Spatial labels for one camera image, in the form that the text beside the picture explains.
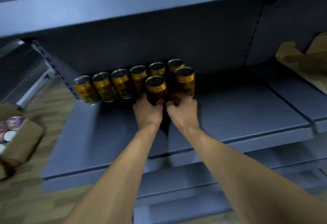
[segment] open cardboard box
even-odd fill
[[[0,120],[12,116],[23,116],[11,104],[0,104]],[[0,154],[0,179],[12,174],[12,169],[25,163],[35,151],[44,135],[45,129],[36,123],[25,119],[14,138],[6,144]]]
[[[314,38],[306,54],[295,48],[295,42],[280,45],[276,59],[327,94],[327,32]]]

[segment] floor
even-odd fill
[[[0,181],[0,224],[58,224],[91,185],[54,193],[41,193],[40,174],[75,102],[57,78],[44,86],[28,104],[25,116],[46,128],[46,134],[31,160],[16,174]],[[327,203],[327,194],[318,196]],[[184,224],[236,224],[233,212],[212,215]]]

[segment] hand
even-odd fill
[[[173,101],[166,103],[167,112],[178,130],[183,133],[185,130],[199,128],[198,102],[182,92],[172,94],[172,98]]]
[[[139,130],[153,126],[156,131],[162,122],[162,110],[164,100],[157,102],[156,106],[149,103],[146,98],[146,93],[142,93],[141,97],[133,105],[134,114],[136,117]]]

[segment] can top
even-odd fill
[[[188,66],[184,66],[184,67],[178,68],[175,71],[175,73],[176,73],[176,76],[178,76],[178,77],[189,77],[194,74],[194,69],[192,69]]]
[[[88,82],[89,80],[90,80],[90,77],[87,75],[79,76],[74,79],[73,85],[76,85],[76,86],[82,85],[82,84],[85,84],[86,82]]]
[[[143,65],[135,66],[130,69],[131,74],[141,74],[144,73],[145,71],[146,71],[146,66]]]
[[[94,75],[92,77],[92,81],[93,82],[101,82],[101,81],[105,80],[108,77],[109,77],[109,73],[101,72],[101,73],[97,73],[96,75]]]
[[[125,75],[127,75],[127,73],[128,73],[127,69],[118,69],[111,73],[111,77],[112,78],[121,78],[121,77],[124,77]]]
[[[180,67],[180,66],[184,65],[184,61],[181,59],[172,59],[172,60],[168,61],[167,64],[169,67]]]
[[[148,87],[158,87],[161,86],[165,82],[165,78],[159,75],[154,75],[149,77],[146,81],[145,84]]]
[[[149,65],[149,69],[153,71],[158,71],[166,67],[166,64],[163,62],[154,62]]]

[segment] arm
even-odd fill
[[[167,112],[224,191],[242,223],[326,223],[327,208],[310,194],[199,128],[197,101],[177,93]]]
[[[131,224],[143,169],[162,121],[162,102],[143,94],[133,109],[139,131],[96,184],[75,206],[65,224]]]

